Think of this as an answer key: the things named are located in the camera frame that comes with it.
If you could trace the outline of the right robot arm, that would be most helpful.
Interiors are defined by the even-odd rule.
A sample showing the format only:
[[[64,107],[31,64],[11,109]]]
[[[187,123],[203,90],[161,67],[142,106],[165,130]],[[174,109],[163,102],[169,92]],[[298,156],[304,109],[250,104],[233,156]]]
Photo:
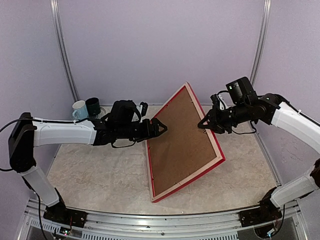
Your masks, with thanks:
[[[227,107],[219,93],[210,98],[212,108],[197,124],[200,129],[208,129],[216,134],[232,133],[234,128],[244,122],[251,125],[263,122],[283,130],[291,138],[281,143],[272,141],[281,157],[303,160],[303,154],[319,158],[320,124],[301,110],[294,107],[280,94],[266,93],[258,95],[250,80],[244,76],[226,84],[233,106]],[[285,204],[302,199],[320,189],[320,160],[308,160],[311,167],[303,166],[300,176],[270,190],[260,201],[256,218],[266,222],[276,209]]]

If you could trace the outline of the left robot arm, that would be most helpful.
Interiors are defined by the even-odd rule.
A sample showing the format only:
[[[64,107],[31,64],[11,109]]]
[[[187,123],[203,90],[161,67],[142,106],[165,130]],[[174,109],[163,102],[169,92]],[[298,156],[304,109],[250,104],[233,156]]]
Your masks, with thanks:
[[[63,223],[70,211],[59,192],[37,166],[34,148],[46,145],[82,144],[114,146],[117,140],[133,144],[157,138],[168,128],[156,117],[145,118],[148,104],[136,105],[132,100],[116,101],[111,111],[101,118],[81,120],[49,120],[32,117],[24,112],[15,124],[9,139],[9,164],[26,185],[50,208],[50,214]]]

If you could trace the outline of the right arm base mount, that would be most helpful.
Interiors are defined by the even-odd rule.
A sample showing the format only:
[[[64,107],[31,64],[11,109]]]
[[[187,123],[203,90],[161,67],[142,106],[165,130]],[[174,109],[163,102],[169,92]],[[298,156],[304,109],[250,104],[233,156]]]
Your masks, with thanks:
[[[270,199],[261,200],[257,208],[239,212],[240,223],[243,228],[267,223],[282,217],[280,208],[276,207]]]

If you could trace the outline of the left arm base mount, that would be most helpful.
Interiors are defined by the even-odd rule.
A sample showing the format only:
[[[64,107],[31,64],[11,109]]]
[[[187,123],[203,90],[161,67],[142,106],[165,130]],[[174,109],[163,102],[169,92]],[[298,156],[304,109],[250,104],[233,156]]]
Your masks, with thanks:
[[[88,213],[81,210],[67,208],[63,204],[46,207],[43,218],[70,227],[84,228]]]

